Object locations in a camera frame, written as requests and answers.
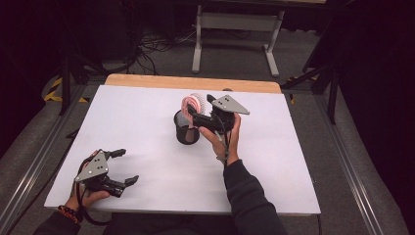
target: hand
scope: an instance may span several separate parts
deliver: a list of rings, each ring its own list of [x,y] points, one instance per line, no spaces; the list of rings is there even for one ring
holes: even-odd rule
[[[234,114],[235,123],[234,127],[230,131],[231,134],[228,132],[228,139],[230,137],[230,144],[229,144],[229,157],[227,164],[230,165],[239,159],[238,157],[238,141],[239,141],[239,128],[241,127],[241,117],[238,114]],[[205,136],[205,138],[211,143],[213,147],[213,151],[216,155],[220,158],[225,158],[225,147],[219,141],[217,136],[212,133],[209,129],[205,127],[199,127],[199,131]]]
[[[97,154],[98,154],[98,151],[95,151],[91,156],[95,156]],[[76,192],[77,192],[76,191],[76,188],[77,188],[76,184],[78,184],[78,183],[74,182],[72,184],[73,188],[72,188],[70,197],[69,197],[68,201],[65,203],[66,207],[68,207],[68,208],[70,208],[74,211],[77,211],[78,208],[79,208],[79,203],[78,203],[77,198],[76,198]],[[83,194],[83,189],[82,189],[81,185],[79,185],[79,189],[80,189],[80,195],[82,195]],[[108,197],[110,197],[110,193],[107,192],[107,191],[85,192],[85,195],[83,196],[83,199],[82,199],[82,205],[86,208],[89,208],[95,202],[97,202],[101,199],[108,198]]]

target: silver gripper plate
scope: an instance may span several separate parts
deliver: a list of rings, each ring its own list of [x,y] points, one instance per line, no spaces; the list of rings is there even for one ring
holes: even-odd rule
[[[211,102],[211,104],[225,112],[238,113],[243,115],[250,114],[250,112],[247,109],[245,109],[245,107],[243,107],[229,95],[220,97],[219,99],[216,99],[213,102]]]
[[[107,173],[108,165],[104,152],[100,151],[89,164],[84,168],[80,174],[75,178],[75,182],[80,182],[85,179],[95,177],[97,175]]]

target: bracelet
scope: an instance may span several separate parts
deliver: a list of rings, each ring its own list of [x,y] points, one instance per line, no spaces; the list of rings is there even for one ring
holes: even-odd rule
[[[83,216],[79,211],[74,211],[66,206],[58,206],[58,212],[65,217],[72,219],[76,224],[82,222]]]

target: black cup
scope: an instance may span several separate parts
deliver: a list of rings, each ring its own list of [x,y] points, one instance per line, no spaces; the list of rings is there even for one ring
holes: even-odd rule
[[[174,124],[176,125],[176,138],[184,145],[192,145],[198,142],[200,133],[198,128],[189,128],[189,120],[184,117],[181,111],[174,115]]]

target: white tabletop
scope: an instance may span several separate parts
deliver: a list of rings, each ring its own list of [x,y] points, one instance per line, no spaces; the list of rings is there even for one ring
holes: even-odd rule
[[[56,208],[69,196],[81,162],[94,150],[126,149],[109,159],[109,177],[140,175],[120,198],[94,205],[108,212],[230,212],[223,165],[201,136],[190,146],[175,137],[174,114],[191,93],[229,94],[250,110],[242,117],[238,153],[265,197],[280,214],[320,213],[320,208],[284,95],[270,93],[100,86],[47,197]]]

